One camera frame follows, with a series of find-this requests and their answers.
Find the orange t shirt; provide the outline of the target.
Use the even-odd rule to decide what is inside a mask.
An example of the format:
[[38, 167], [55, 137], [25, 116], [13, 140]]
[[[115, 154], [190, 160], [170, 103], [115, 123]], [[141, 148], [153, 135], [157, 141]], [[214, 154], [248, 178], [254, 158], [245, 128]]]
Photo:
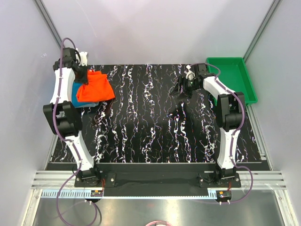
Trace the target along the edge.
[[81, 85], [77, 90], [78, 102], [102, 102], [115, 98], [107, 74], [101, 71], [88, 70], [88, 84]]

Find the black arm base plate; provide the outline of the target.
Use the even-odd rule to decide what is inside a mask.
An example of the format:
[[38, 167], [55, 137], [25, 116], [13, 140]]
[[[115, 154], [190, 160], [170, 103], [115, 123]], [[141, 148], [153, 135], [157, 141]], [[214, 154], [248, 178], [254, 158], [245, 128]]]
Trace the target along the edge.
[[76, 187], [118, 187], [184, 184], [209, 187], [241, 187], [235, 167], [220, 169], [216, 163], [97, 163], [76, 175]]

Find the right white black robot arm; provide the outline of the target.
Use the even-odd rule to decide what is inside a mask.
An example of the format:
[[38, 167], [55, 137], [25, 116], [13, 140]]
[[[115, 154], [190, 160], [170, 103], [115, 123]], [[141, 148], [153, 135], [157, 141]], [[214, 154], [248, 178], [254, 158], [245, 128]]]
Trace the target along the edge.
[[221, 70], [209, 63], [187, 65], [184, 75], [178, 77], [170, 96], [179, 95], [180, 98], [191, 98], [192, 93], [204, 89], [216, 100], [215, 118], [220, 128], [220, 151], [213, 173], [204, 181], [217, 186], [228, 186], [235, 180], [235, 153], [237, 139], [245, 121], [245, 96], [242, 92], [235, 92], [223, 84], [219, 75]]

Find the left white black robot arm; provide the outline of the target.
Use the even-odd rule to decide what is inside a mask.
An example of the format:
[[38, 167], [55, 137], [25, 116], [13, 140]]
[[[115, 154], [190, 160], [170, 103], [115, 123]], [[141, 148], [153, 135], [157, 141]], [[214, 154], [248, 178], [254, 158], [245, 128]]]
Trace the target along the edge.
[[53, 70], [54, 93], [50, 103], [43, 106], [43, 113], [52, 132], [66, 143], [76, 161], [75, 185], [97, 186], [102, 175], [84, 142], [81, 115], [72, 103], [73, 84], [88, 84], [87, 52], [63, 48]]

